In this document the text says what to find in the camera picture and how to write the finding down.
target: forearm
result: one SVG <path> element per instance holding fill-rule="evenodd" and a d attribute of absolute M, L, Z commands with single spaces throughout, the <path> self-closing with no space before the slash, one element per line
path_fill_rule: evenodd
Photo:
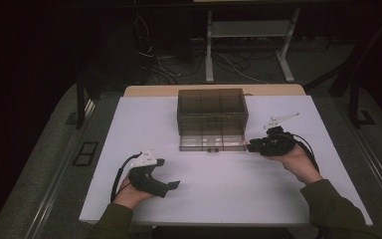
<path fill-rule="evenodd" d="M 378 238 L 365 224 L 361 211 L 343 198 L 328 180 L 319 180 L 301 190 L 309 206 L 310 223 L 325 229 L 325 238 Z"/>
<path fill-rule="evenodd" d="M 87 238 L 128 238 L 128 228 L 133 211 L 125 206 L 110 204 L 101 217 L 100 221 L 93 227 Z"/>

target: white plastic bracket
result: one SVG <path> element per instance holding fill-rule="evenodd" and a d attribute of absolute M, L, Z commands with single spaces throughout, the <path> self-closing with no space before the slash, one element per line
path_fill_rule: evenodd
<path fill-rule="evenodd" d="M 280 126 L 284 124 L 285 122 L 298 118 L 299 116 L 300 116 L 300 113 L 296 113 L 295 115 L 290 115 L 290 116 L 276 117 L 276 118 L 271 117 L 269 122 L 265 125 L 265 129 Z"/>
<path fill-rule="evenodd" d="M 148 149 L 142 153 L 138 158 L 134 159 L 130 164 L 130 168 L 155 165 L 157 164 L 157 159 L 153 155 L 153 152 Z"/>

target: transparent drawer box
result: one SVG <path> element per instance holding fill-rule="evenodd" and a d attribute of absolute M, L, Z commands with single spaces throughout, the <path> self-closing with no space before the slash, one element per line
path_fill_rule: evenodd
<path fill-rule="evenodd" d="M 179 91 L 180 150 L 245 150 L 243 140 L 247 120 L 242 89 Z"/>

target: person's right hand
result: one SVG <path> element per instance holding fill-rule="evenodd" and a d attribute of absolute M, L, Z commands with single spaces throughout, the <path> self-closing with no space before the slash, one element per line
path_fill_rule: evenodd
<path fill-rule="evenodd" d="M 298 144 L 295 145 L 293 150 L 283 156 L 265 156 L 265 158 L 281 162 L 286 170 L 290 171 L 305 185 L 322 179 L 305 151 Z"/>

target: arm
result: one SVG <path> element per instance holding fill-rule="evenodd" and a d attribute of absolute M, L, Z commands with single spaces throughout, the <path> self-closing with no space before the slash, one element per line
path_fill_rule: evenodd
<path fill-rule="evenodd" d="M 120 186 L 113 203 L 107 206 L 101 219 L 92 228 L 87 238 L 128 238 L 128 228 L 132 219 L 133 209 L 143 200 L 153 195 L 138 191 L 129 184 L 128 176 Z"/>
<path fill-rule="evenodd" d="M 361 211 L 323 179 L 299 145 L 284 156 L 270 156 L 305 183 L 301 190 L 309 206 L 309 221 L 320 227 L 323 238 L 378 238 L 365 224 Z"/>

